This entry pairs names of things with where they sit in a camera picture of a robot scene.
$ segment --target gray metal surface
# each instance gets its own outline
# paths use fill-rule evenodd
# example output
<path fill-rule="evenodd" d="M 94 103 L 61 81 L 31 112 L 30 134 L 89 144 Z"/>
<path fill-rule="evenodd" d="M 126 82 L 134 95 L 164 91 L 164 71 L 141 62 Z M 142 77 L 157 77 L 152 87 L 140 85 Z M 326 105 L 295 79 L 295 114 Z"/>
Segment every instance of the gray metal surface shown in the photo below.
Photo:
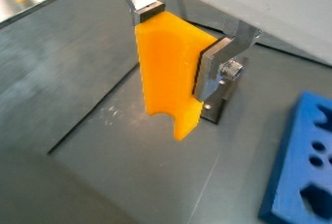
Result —
<path fill-rule="evenodd" d="M 137 223 L 47 156 L 26 150 L 2 150 L 0 174 L 0 223 Z"/>
<path fill-rule="evenodd" d="M 0 30 L 0 58 L 0 148 L 46 153 L 138 63 L 126 1 L 53 2 Z"/>
<path fill-rule="evenodd" d="M 303 90 L 332 97 L 332 73 L 257 46 L 245 56 L 219 126 L 202 120 L 174 142 L 172 118 L 146 115 L 137 71 L 54 153 L 140 223 L 261 223 L 289 109 Z"/>

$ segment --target metal bracket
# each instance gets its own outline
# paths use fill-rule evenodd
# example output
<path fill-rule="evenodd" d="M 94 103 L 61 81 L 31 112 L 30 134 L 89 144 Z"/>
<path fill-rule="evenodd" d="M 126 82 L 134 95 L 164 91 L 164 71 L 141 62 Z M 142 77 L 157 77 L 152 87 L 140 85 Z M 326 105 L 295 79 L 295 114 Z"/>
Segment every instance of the metal bracket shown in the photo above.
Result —
<path fill-rule="evenodd" d="M 248 63 L 248 59 L 245 57 L 236 57 L 236 62 L 241 63 L 241 65 L 245 66 Z M 240 78 L 241 76 L 239 77 L 237 80 L 224 79 L 220 82 L 217 90 L 204 102 L 201 118 L 209 120 L 214 124 L 220 123 L 221 115 L 223 115 L 227 103 L 229 102 L 232 93 L 240 82 Z"/>
<path fill-rule="evenodd" d="M 236 80 L 239 77 L 243 65 L 233 58 L 253 46 L 260 34 L 260 29 L 239 20 L 235 36 L 223 37 L 201 52 L 193 89 L 194 98 L 200 102 L 204 102 L 219 89 L 223 79 Z"/>

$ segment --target screw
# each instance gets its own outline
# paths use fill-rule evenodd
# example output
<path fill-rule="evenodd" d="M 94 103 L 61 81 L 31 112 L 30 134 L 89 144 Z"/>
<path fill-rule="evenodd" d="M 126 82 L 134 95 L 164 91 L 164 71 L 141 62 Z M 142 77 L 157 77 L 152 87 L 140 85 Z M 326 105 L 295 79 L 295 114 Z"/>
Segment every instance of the screw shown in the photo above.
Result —
<path fill-rule="evenodd" d="M 205 108 L 205 110 L 212 110 L 213 109 L 213 107 L 209 105 L 209 104 L 206 104 L 205 106 L 204 106 L 204 108 Z"/>
<path fill-rule="evenodd" d="M 244 70 L 244 66 L 231 59 L 225 64 L 221 66 L 221 74 L 229 80 L 236 80 Z"/>

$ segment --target white wall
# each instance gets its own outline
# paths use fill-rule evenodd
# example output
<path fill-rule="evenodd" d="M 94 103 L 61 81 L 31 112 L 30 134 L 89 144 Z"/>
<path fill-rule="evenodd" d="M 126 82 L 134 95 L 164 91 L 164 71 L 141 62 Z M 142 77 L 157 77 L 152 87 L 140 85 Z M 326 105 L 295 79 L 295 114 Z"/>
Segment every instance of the white wall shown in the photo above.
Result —
<path fill-rule="evenodd" d="M 332 0 L 201 0 L 332 64 Z"/>

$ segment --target blue foam tray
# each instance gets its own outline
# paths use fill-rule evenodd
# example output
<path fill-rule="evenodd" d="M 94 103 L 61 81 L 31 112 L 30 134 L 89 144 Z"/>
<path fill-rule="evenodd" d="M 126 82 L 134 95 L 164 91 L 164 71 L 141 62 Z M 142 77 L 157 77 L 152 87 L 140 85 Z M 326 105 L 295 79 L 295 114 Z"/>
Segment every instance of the blue foam tray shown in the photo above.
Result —
<path fill-rule="evenodd" d="M 260 218 L 332 223 L 332 100 L 303 93 L 280 145 Z"/>

